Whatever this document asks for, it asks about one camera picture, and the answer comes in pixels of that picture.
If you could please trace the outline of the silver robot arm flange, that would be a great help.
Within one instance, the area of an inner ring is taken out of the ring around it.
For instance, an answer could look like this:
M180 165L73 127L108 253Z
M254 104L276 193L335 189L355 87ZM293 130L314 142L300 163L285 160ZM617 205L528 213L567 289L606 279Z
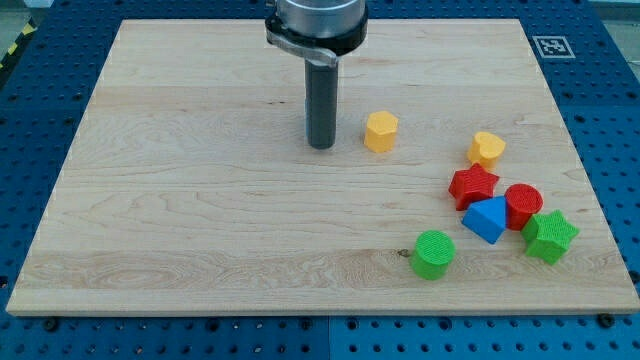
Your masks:
M335 68L367 34L365 0L266 0L266 39L315 66Z

